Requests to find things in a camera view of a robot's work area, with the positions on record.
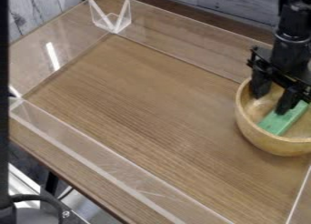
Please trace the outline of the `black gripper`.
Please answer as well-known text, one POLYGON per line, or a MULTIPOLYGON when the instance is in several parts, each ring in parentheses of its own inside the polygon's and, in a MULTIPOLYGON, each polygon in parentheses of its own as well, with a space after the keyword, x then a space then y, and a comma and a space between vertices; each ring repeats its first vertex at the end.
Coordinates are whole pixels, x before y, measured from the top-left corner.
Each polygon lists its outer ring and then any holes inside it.
POLYGON ((250 69, 249 91, 256 99, 276 83, 283 89, 276 113, 284 115, 303 100, 311 102, 311 35, 276 33, 270 49, 253 46, 246 65, 250 69))

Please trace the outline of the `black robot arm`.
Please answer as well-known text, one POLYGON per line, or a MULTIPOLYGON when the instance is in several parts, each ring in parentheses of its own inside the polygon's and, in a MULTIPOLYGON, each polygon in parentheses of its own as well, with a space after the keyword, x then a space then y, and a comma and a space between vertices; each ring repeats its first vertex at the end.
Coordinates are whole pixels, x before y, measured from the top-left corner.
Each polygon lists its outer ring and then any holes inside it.
POLYGON ((261 98, 276 83, 283 89, 276 113, 311 103, 311 0, 277 0, 279 21, 270 49, 250 48, 249 91, 261 98))

